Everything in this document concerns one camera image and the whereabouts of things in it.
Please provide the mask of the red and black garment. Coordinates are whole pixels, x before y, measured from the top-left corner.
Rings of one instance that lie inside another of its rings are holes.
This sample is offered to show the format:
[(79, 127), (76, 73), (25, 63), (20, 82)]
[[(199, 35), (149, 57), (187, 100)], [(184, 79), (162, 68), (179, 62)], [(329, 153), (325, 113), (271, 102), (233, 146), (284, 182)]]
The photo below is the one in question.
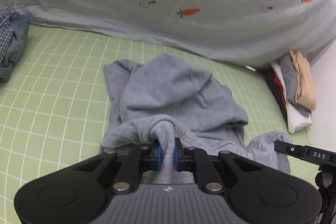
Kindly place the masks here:
[(288, 123), (284, 90), (278, 76), (276, 75), (276, 72), (272, 68), (257, 68), (256, 71), (264, 77), (269, 90), (271, 91), (280, 108), (282, 117), (284, 118), (285, 122)]

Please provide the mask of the white folded garment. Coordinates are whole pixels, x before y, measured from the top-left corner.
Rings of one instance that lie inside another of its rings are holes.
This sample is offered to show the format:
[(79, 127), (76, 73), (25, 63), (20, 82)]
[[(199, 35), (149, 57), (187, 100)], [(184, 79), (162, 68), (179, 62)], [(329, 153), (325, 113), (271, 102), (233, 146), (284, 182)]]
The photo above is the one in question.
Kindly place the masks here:
[(286, 103), (286, 113), (287, 113), (287, 124), (288, 131), (292, 134), (302, 131), (303, 129), (311, 126), (313, 124), (311, 120), (311, 116), (308, 117), (303, 116), (291, 103), (289, 103), (286, 99), (286, 87), (285, 80), (282, 75), (282, 70), (279, 64), (271, 63), (272, 69), (275, 72), (277, 77), (277, 82), (281, 84), (282, 93), (284, 97), (284, 101)]

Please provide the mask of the grey folded garment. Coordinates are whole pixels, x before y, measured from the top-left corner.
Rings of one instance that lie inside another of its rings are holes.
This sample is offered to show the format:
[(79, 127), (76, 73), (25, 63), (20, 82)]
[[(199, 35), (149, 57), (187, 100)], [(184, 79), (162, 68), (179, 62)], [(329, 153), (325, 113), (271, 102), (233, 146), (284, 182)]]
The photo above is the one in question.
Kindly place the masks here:
[(295, 68), (292, 63), (292, 59), (289, 53), (284, 55), (279, 59), (279, 64), (282, 70), (282, 76), (285, 81), (286, 88), (286, 100), (304, 117), (308, 118), (311, 114), (311, 110), (309, 110), (305, 106), (301, 106), (295, 102), (295, 94), (297, 90), (297, 75), (295, 72)]

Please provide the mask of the beige folded garment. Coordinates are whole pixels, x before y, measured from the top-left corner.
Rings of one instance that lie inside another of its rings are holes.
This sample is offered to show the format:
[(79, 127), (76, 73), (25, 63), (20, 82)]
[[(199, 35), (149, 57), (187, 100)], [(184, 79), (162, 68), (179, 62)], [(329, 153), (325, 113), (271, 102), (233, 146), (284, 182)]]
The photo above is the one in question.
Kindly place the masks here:
[(310, 73), (310, 63), (301, 52), (290, 51), (290, 56), (297, 77), (294, 100), (297, 104), (313, 111), (317, 107), (317, 93)]

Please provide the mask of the blue plaid shirt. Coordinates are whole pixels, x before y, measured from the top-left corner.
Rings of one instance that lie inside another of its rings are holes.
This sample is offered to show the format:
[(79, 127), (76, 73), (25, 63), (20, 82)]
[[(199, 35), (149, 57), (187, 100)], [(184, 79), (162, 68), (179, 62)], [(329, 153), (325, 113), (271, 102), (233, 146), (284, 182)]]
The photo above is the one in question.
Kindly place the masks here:
[(10, 18), (13, 15), (11, 8), (1, 7), (0, 13), (0, 61), (3, 60), (5, 53), (9, 47), (9, 43), (12, 40), (14, 29), (10, 22)]

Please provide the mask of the green grid mat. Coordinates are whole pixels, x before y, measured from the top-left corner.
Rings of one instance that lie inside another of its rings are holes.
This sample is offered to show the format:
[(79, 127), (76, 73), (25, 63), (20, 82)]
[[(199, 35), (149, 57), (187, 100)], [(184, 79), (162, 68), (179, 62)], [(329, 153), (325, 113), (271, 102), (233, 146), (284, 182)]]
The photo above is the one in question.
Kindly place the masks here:
[(10, 80), (1, 83), (1, 223), (18, 223), (13, 200), (22, 185), (98, 153), (110, 113), (103, 66), (143, 64), (162, 53), (212, 71), (231, 89), (248, 114), (246, 142), (287, 131), (266, 82), (252, 70), (171, 47), (31, 26)]

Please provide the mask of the blue denim jeans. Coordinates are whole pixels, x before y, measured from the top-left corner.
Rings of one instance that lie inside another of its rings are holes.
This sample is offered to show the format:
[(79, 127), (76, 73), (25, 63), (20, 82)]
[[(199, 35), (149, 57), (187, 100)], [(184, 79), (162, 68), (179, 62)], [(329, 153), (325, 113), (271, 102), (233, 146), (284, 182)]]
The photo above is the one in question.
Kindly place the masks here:
[(1, 60), (1, 82), (9, 81), (14, 65), (25, 51), (30, 28), (30, 17), (16, 12), (11, 16), (10, 23), (14, 32), (9, 47)]

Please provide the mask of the grey zip hoodie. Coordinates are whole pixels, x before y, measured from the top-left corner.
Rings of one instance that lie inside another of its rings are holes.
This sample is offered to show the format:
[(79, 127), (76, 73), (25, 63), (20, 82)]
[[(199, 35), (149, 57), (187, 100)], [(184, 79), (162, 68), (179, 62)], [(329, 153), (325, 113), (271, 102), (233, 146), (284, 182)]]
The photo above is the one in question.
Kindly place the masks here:
[(287, 156), (276, 152), (274, 143), (291, 138), (273, 131), (246, 144), (248, 115), (210, 71), (163, 53), (146, 64), (117, 60), (104, 66), (104, 76), (112, 105), (100, 148), (127, 153), (137, 145), (159, 141), (162, 167), (149, 173), (147, 183), (193, 182), (190, 172), (174, 169), (176, 138), (209, 155), (227, 150), (290, 173)]

